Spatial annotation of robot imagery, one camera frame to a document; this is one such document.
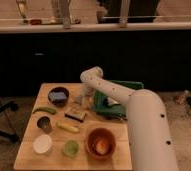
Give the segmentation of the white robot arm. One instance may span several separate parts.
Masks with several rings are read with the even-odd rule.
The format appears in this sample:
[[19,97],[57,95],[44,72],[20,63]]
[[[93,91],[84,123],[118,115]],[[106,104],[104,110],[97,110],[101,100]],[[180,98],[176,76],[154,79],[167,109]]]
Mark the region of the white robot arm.
[[179,171],[166,108],[155,92],[107,81],[98,66],[83,71],[80,80],[83,95],[98,90],[126,108],[133,171]]

